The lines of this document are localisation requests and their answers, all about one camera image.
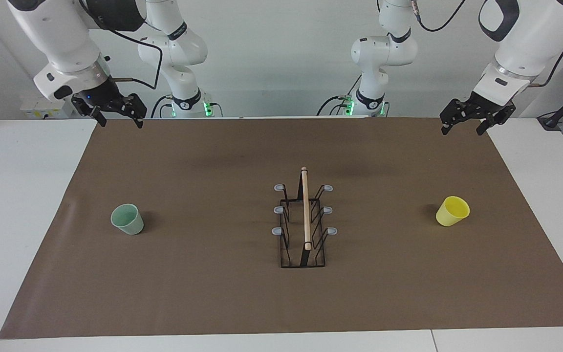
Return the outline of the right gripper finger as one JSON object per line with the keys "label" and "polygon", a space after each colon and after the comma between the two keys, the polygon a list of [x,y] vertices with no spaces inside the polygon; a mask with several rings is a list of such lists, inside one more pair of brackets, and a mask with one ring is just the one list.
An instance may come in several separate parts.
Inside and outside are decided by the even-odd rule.
{"label": "right gripper finger", "polygon": [[80,116],[96,120],[101,127],[106,126],[107,119],[103,116],[100,107],[91,106],[82,98],[71,98],[71,104]]}
{"label": "right gripper finger", "polygon": [[139,98],[138,94],[129,94],[121,96],[117,102],[117,112],[134,121],[138,129],[142,129],[145,117],[147,116],[147,107]]}

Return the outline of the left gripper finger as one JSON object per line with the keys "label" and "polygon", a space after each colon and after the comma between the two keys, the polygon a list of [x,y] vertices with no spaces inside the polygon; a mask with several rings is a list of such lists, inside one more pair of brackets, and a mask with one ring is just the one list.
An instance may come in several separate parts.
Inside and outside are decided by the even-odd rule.
{"label": "left gripper finger", "polygon": [[508,105],[503,107],[503,109],[498,110],[496,113],[487,113],[487,116],[483,118],[483,121],[476,128],[476,133],[478,136],[482,136],[488,129],[491,129],[491,127],[503,125],[507,122],[507,120],[509,120],[515,110],[516,107],[514,105]]}
{"label": "left gripper finger", "polygon": [[448,134],[456,124],[469,120],[471,118],[469,116],[471,111],[471,104],[469,102],[452,99],[445,109],[440,112],[442,134]]}

